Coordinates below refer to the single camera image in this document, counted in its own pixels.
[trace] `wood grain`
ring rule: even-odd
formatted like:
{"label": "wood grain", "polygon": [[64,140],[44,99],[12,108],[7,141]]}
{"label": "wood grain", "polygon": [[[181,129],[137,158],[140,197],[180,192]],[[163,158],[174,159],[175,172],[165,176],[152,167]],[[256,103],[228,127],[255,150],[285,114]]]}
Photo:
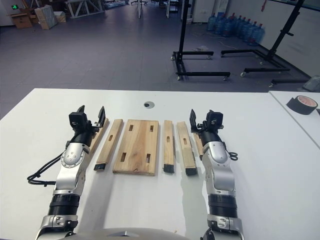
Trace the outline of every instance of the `wood grain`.
{"label": "wood grain", "polygon": [[199,134],[194,132],[192,135],[193,135],[193,139],[194,139],[195,144],[196,144],[196,148],[197,148],[198,153],[199,153],[199,157],[201,157],[204,153],[202,152],[203,146],[202,146],[202,142],[201,142],[201,139],[199,137]]}
{"label": "wood grain", "polygon": [[179,142],[180,142],[180,148],[181,148],[185,173],[188,176],[195,175],[197,174],[197,168],[196,168],[195,156],[192,151],[192,145],[190,142],[187,125],[184,121],[181,121],[181,122],[178,122],[176,126],[177,126],[178,135],[179,135]]}
{"label": "wood grain", "polygon": [[103,127],[99,129],[99,132],[97,132],[95,134],[94,138],[92,139],[91,145],[90,145],[90,155],[91,156],[93,156],[95,154],[97,147],[99,146],[99,143],[108,128],[108,125],[109,125],[109,119],[106,118],[104,120]]}
{"label": "wood grain", "polygon": [[163,125],[163,171],[174,173],[175,154],[174,154],[174,134],[172,121],[164,120]]}
{"label": "wood grain", "polygon": [[155,175],[158,125],[158,121],[128,120],[113,173]]}
{"label": "wood grain", "polygon": [[98,159],[96,160],[96,164],[94,166],[95,171],[103,171],[106,168],[106,164],[108,164],[111,159],[115,147],[117,145],[119,135],[121,133],[121,129],[124,121],[122,119],[116,119],[113,121],[111,129],[106,137],[106,140],[103,144],[102,150],[99,154]]}

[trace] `water bottle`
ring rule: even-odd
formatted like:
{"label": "water bottle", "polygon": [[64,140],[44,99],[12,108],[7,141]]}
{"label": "water bottle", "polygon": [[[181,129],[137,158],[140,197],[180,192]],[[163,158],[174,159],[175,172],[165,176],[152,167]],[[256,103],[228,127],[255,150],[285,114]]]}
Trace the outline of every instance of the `water bottle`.
{"label": "water bottle", "polygon": [[257,22],[255,21],[253,23],[253,25],[251,25],[251,26],[249,25],[249,27],[247,28],[246,33],[245,33],[245,35],[243,37],[243,41],[245,43],[249,42],[249,38],[251,37],[251,35],[254,32],[254,30],[256,30],[256,28],[257,28],[256,24],[257,24]]}
{"label": "water bottle", "polygon": [[216,21],[216,26],[214,33],[215,34],[222,34],[225,26],[226,18],[225,15],[223,14],[217,21]]}
{"label": "water bottle", "polygon": [[246,17],[244,17],[243,19],[242,19],[242,21],[239,23],[239,25],[238,25],[238,28],[236,29],[236,36],[238,37],[238,38],[240,38],[240,36],[241,36],[241,29],[242,29],[242,26],[244,25],[246,23]]}
{"label": "water bottle", "polygon": [[232,18],[228,18],[228,20],[225,22],[223,31],[222,31],[222,36],[223,37],[230,37],[232,35],[234,29],[234,22]]}
{"label": "water bottle", "polygon": [[206,30],[207,31],[214,31],[216,28],[216,21],[217,21],[217,17],[215,17],[215,14],[213,14],[211,17],[209,17]]}
{"label": "water bottle", "polygon": [[241,39],[244,39],[246,32],[247,32],[247,29],[250,27],[250,21],[251,21],[251,19],[249,18],[248,21],[242,25],[241,34],[240,34]]}
{"label": "water bottle", "polygon": [[239,23],[241,23],[241,15],[239,16],[239,18],[238,19],[235,19],[234,20],[234,26],[233,26],[233,34],[237,34],[237,29],[238,29],[238,27],[239,27]]}
{"label": "water bottle", "polygon": [[302,88],[309,92],[320,93],[320,76],[315,75],[314,77],[310,78],[310,80],[307,81]]}
{"label": "water bottle", "polygon": [[259,45],[264,35],[265,35],[265,30],[262,28],[262,24],[260,24],[259,27],[256,28],[251,34],[248,41],[248,45],[250,46]]}

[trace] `black end cap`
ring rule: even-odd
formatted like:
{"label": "black end cap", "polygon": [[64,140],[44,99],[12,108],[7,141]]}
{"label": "black end cap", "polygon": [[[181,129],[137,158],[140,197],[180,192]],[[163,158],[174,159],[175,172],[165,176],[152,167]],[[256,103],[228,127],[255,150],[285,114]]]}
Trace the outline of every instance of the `black end cap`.
{"label": "black end cap", "polygon": [[105,163],[100,163],[100,164],[96,164],[94,166],[93,170],[95,170],[95,171],[103,171],[103,170],[105,170],[105,168],[106,168],[106,164]]}
{"label": "black end cap", "polygon": [[174,166],[173,165],[170,165],[170,164],[164,164],[163,165],[163,171],[166,172],[166,173],[171,173],[173,174],[175,171],[174,171]]}
{"label": "black end cap", "polygon": [[186,168],[185,173],[187,176],[192,176],[197,174],[197,169],[196,168]]}

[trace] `black cable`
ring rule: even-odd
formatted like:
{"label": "black cable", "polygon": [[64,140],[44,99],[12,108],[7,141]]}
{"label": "black cable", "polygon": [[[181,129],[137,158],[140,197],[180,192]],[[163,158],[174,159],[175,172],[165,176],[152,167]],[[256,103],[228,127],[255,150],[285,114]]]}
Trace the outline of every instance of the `black cable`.
{"label": "black cable", "polygon": [[[72,139],[67,143],[65,148],[67,149],[70,142],[72,142],[80,133],[74,135]],[[56,181],[42,181],[42,180],[35,180],[35,178],[40,178],[41,174],[44,173],[47,169],[51,168],[54,164],[59,162],[63,152],[60,153],[58,156],[56,156],[54,159],[48,161],[45,165],[43,165],[38,171],[36,171],[34,174],[28,176],[26,179],[28,180],[29,184],[32,185],[43,185],[46,187],[47,185],[55,185]]]}

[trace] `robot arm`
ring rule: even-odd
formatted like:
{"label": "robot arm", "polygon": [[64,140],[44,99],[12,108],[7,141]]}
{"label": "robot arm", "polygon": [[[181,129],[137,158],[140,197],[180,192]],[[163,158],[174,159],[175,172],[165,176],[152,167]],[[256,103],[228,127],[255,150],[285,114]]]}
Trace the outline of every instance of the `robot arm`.
{"label": "robot arm", "polygon": [[236,153],[227,152],[225,143],[218,136],[218,130],[223,129],[222,121],[222,113],[210,110],[203,124],[196,126],[196,114],[193,110],[190,114],[191,131],[199,134],[203,145],[201,160],[205,168],[209,204],[209,229],[203,239],[214,240],[215,231],[239,234],[245,240],[242,221],[237,213],[235,178],[230,167],[231,160],[238,158]]}
{"label": "robot arm", "polygon": [[104,107],[99,121],[94,124],[84,113],[85,106],[69,115],[74,137],[60,157],[61,169],[57,176],[49,211],[43,217],[36,240],[61,239],[73,235],[78,224],[77,210],[83,192],[86,169],[91,160],[90,145],[96,132],[104,126]]}

